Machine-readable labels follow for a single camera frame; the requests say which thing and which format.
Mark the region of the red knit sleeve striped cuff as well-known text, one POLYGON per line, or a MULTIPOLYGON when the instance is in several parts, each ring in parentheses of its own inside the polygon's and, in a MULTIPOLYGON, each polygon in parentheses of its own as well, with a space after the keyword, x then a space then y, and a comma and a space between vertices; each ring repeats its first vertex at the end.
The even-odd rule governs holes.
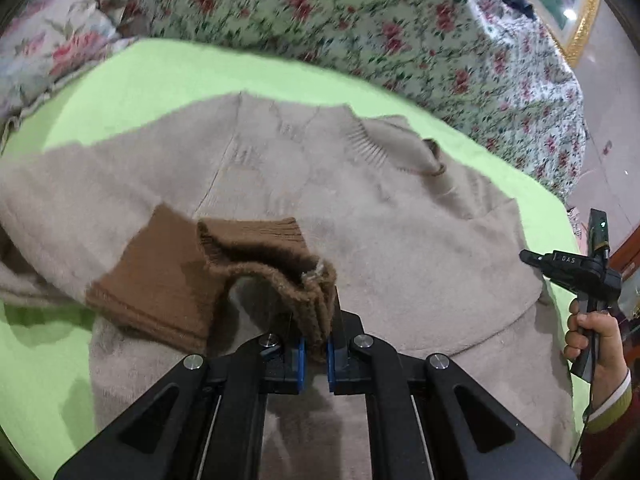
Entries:
POLYGON ((639 390, 632 388, 631 371, 589 417, 580 445, 579 479, 594 479, 614 453, 639 429, 639 390))

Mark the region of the pink floral pillow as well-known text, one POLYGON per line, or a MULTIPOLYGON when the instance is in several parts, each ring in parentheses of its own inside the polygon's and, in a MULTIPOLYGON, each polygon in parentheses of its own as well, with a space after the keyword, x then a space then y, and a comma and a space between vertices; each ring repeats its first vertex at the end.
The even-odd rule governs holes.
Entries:
POLYGON ((12 131, 40 105, 134 42, 117 30, 122 8, 106 0, 32 0, 1 35, 1 128, 12 131))

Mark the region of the lime green bed sheet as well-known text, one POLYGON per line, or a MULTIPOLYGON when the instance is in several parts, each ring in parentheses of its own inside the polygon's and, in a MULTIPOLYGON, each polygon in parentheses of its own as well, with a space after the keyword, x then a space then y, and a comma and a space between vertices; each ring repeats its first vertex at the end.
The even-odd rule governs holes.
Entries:
MULTIPOLYGON (((89 70, 26 119, 6 151, 18 156, 103 140, 191 102, 240 91, 346 104, 366 117, 404 116, 421 136, 515 198, 534 252, 577 248, 565 207, 553 194, 423 108, 333 70, 183 41, 140 40, 89 70)), ((24 478, 52 478, 93 434, 92 322, 88 310, 75 306, 1 310, 1 446, 24 478)))

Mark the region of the beige knit sweater brown trim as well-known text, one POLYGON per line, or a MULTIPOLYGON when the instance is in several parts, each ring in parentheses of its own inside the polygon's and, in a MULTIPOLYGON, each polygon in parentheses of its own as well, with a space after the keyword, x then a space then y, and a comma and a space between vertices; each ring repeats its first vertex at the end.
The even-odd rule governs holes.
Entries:
POLYGON ((449 354, 567 458, 556 307, 521 262, 518 203, 399 116, 246 93, 1 166, 1 296, 93 310, 105 428, 190 353, 223 356, 280 313, 311 385, 268 404, 265 479, 367 479, 366 408, 326 388, 332 316, 402 353, 449 354))

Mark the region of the gold framed landscape painting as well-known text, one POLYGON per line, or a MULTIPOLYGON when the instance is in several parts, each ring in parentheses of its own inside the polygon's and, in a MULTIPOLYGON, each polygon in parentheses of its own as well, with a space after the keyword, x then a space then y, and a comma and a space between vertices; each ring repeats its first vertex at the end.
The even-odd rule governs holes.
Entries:
POLYGON ((600 0, 528 0, 571 68, 578 65, 600 0))

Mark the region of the red rose floral quilt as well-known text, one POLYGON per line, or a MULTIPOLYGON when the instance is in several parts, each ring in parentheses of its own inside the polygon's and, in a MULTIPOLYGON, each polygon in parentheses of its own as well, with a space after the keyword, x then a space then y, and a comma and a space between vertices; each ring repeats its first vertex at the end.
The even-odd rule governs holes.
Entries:
POLYGON ((337 70, 428 110, 567 198, 587 128, 577 78, 544 24, 503 0, 100 0, 132 36, 337 70))

